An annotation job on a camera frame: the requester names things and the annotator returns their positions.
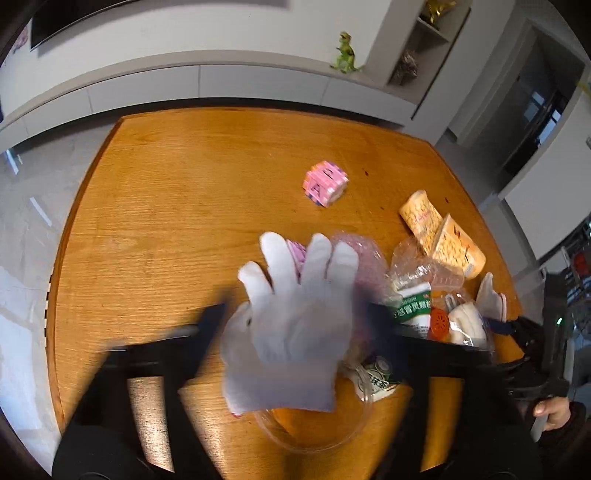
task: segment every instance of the black sleeve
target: black sleeve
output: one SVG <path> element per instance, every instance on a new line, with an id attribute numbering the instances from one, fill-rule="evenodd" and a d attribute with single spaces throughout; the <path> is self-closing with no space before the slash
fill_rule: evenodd
<path id="1" fill-rule="evenodd" d="M 561 429 L 542 433 L 538 449 L 547 478 L 571 471 L 574 459 L 583 451 L 589 455 L 590 423 L 586 420 L 585 405 L 570 403 L 570 419 Z"/>

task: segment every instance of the finger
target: finger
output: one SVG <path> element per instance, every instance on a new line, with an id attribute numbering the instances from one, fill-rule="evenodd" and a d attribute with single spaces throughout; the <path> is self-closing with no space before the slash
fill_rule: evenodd
<path id="1" fill-rule="evenodd" d="M 301 270 L 301 283 L 320 282 L 326 278 L 326 265 L 332 245 L 322 233 L 315 233 L 306 249 L 306 261 Z"/>
<path id="2" fill-rule="evenodd" d="M 243 348 L 250 344 L 251 304 L 242 303 L 230 317 L 220 338 L 220 355 L 226 365 L 239 362 Z"/>
<path id="3" fill-rule="evenodd" d="M 275 232 L 263 233 L 261 251 L 267 261 L 275 293 L 294 289 L 297 285 L 296 264 L 284 238 Z"/>
<path id="4" fill-rule="evenodd" d="M 345 291 L 353 289 L 355 283 L 355 275 L 359 267 L 359 256 L 357 252 L 344 242 L 339 242 L 335 251 L 333 251 L 332 258 L 328 269 L 326 271 L 326 278 L 331 284 L 334 284 Z"/>
<path id="5" fill-rule="evenodd" d="M 570 400 L 564 397 L 553 397 L 539 402 L 534 408 L 534 417 L 564 413 L 569 410 Z"/>
<path id="6" fill-rule="evenodd" d="M 273 295 L 273 290 L 261 267 L 254 262 L 246 263 L 238 270 L 238 280 L 244 284 L 252 309 L 260 312 Z"/>
<path id="7" fill-rule="evenodd" d="M 562 428 L 570 419 L 570 401 L 564 397 L 554 397 L 538 403 L 534 409 L 534 417 L 548 415 L 544 431 Z"/>
<path id="8" fill-rule="evenodd" d="M 245 301 L 239 305 L 234 314 L 228 320 L 224 332 L 240 331 L 246 332 L 248 330 L 249 320 L 252 317 L 251 304 Z"/>

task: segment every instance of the gold figurine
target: gold figurine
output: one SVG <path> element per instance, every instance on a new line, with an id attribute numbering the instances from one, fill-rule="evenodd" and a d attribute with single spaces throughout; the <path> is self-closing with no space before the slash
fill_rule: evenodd
<path id="1" fill-rule="evenodd" d="M 424 16 L 431 25 L 435 26 L 437 19 L 455 6 L 455 1 L 440 2 L 439 0 L 427 0 L 425 8 L 423 9 Z"/>

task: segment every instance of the television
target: television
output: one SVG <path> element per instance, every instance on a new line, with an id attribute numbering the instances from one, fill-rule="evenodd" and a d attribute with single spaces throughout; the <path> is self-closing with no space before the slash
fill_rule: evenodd
<path id="1" fill-rule="evenodd" d="M 31 48 L 84 18 L 134 1 L 137 0 L 47 0 L 33 15 Z"/>

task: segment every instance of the green label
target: green label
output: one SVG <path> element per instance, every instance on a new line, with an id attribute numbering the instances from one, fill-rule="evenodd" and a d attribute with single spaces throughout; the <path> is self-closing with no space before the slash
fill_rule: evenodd
<path id="1" fill-rule="evenodd" d="M 425 291 L 410 295 L 402 301 L 402 305 L 391 309 L 391 311 L 393 318 L 401 323 L 407 322 L 417 315 L 429 315 L 431 314 L 431 292 Z"/>

